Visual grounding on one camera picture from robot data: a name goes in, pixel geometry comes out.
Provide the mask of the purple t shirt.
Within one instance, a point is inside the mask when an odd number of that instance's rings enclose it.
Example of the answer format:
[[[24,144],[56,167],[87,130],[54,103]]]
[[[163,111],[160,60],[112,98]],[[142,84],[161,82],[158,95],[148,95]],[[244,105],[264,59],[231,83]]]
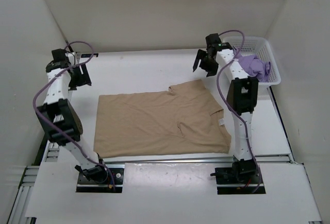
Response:
[[[256,54],[243,56],[238,53],[235,61],[240,65],[241,71],[246,72],[250,77],[255,77],[259,82],[268,82],[272,64],[264,62]]]

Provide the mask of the beige t shirt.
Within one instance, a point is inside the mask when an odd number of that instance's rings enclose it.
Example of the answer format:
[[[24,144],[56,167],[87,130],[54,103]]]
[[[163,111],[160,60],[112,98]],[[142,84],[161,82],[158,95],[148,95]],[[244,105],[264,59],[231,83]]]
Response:
[[[201,80],[166,91],[101,95],[94,150],[104,158],[228,153],[222,106]]]

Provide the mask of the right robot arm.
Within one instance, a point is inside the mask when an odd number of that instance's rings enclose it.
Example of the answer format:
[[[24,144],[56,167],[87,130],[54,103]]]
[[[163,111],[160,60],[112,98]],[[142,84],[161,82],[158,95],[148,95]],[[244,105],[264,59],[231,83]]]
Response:
[[[229,183],[243,183],[250,180],[257,172],[258,166],[252,151],[252,115],[257,104],[258,79],[250,77],[234,58],[231,49],[224,49],[214,57],[199,49],[193,64],[205,70],[208,76],[225,73],[230,80],[227,96],[224,97],[220,83],[217,81],[219,94],[231,111],[235,131],[235,151],[232,168],[227,173],[215,173],[217,177]]]

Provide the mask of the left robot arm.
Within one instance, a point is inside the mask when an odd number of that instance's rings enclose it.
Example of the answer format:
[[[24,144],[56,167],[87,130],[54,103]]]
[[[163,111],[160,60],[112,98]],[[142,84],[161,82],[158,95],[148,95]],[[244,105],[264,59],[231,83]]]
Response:
[[[51,62],[46,66],[48,81],[52,82],[46,99],[37,110],[38,117],[47,139],[66,149],[78,161],[75,169],[87,180],[102,184],[108,179],[108,170],[101,157],[83,139],[83,125],[73,109],[70,92],[83,85],[91,85],[86,66],[78,66],[56,76],[61,70],[71,66],[67,62]]]

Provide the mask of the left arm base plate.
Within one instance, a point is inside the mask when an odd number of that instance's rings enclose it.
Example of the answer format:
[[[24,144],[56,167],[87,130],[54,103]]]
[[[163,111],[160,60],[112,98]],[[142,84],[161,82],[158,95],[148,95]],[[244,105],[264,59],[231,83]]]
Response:
[[[121,193],[124,181],[124,167],[110,168],[112,177],[106,172],[93,176],[86,176],[80,170],[77,184],[77,193]]]

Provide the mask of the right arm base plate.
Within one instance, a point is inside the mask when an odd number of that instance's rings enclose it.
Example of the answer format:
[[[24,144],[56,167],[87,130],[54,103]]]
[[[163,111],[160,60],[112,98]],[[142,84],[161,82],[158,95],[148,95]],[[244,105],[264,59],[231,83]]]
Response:
[[[217,167],[210,176],[216,180],[218,195],[266,194],[258,166],[255,171],[240,175],[231,167]]]

